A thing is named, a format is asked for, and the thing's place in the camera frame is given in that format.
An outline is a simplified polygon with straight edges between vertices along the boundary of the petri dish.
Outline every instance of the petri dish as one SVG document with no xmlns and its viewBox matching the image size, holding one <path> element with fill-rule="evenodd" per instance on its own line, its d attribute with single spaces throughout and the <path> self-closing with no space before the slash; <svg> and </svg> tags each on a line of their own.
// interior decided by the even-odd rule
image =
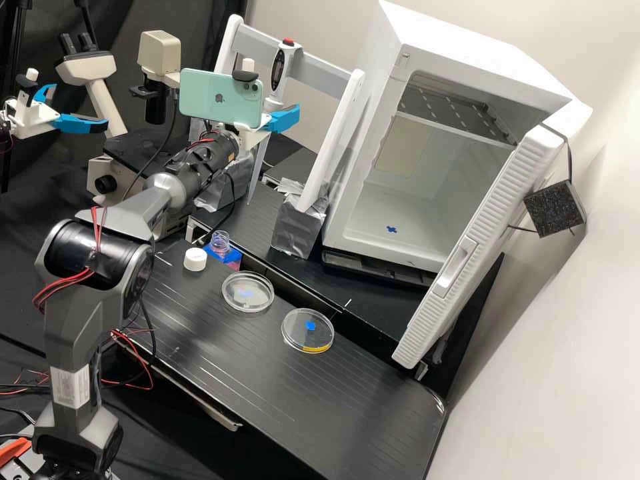
<svg viewBox="0 0 640 480">
<path fill-rule="evenodd" d="M 248 313 L 266 310 L 273 302 L 273 285 L 259 273 L 232 273 L 222 284 L 222 296 L 229 306 Z"/>
<path fill-rule="evenodd" d="M 322 353 L 333 343 L 333 325 L 322 313 L 301 308 L 291 310 L 282 320 L 285 342 L 305 353 Z"/>
</svg>

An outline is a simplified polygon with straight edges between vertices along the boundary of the door handle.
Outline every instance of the door handle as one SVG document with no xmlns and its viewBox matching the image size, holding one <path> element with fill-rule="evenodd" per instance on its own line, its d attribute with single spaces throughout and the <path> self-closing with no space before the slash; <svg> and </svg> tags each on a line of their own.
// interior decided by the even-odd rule
<svg viewBox="0 0 640 480">
<path fill-rule="evenodd" d="M 449 257 L 447 262 L 440 270 L 438 278 L 431 285 L 431 290 L 438 297 L 444 298 L 447 296 L 447 292 L 453 285 L 453 282 L 458 278 L 458 275 L 462 271 L 462 268 L 467 264 L 471 254 L 478 246 L 478 243 L 471 240 L 468 236 L 462 237 L 458 245 L 456 245 L 453 254 Z"/>
</svg>

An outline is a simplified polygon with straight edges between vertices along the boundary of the white label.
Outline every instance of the white label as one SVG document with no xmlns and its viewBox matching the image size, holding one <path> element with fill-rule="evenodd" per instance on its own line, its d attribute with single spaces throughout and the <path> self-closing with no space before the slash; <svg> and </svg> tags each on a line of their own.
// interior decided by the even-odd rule
<svg viewBox="0 0 640 480">
<path fill-rule="evenodd" d="M 51 389 L 53 401 L 78 409 L 89 401 L 89 366 L 85 365 L 77 372 L 68 372 L 51 367 Z"/>
</svg>

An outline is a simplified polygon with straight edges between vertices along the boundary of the white wall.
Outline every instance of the white wall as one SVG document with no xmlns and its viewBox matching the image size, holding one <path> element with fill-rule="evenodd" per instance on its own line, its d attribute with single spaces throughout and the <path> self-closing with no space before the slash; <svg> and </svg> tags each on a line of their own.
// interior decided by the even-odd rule
<svg viewBox="0 0 640 480">
<path fill-rule="evenodd" d="M 308 52 L 352 69 L 376 1 L 253 0 L 247 22 L 276 37 L 293 37 Z M 513 43 L 594 108 L 601 106 L 633 52 L 640 15 L 637 0 L 395 2 Z M 263 78 L 268 73 L 259 71 Z M 285 99 L 302 107 L 301 121 L 288 135 L 317 151 L 337 102 L 293 82 L 287 84 Z"/>
<path fill-rule="evenodd" d="M 428 479 L 640 478 L 640 51 L 632 66 L 594 118 L 587 234 L 462 392 Z"/>
</svg>

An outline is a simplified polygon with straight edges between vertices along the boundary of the mint green iphone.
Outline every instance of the mint green iphone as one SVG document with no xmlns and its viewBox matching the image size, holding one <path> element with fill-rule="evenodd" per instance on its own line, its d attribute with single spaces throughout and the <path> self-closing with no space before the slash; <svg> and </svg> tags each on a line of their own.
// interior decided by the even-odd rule
<svg viewBox="0 0 640 480">
<path fill-rule="evenodd" d="M 239 81 L 231 75 L 188 68 L 180 72 L 180 113 L 188 117 L 258 128 L 262 100 L 258 79 Z"/>
</svg>

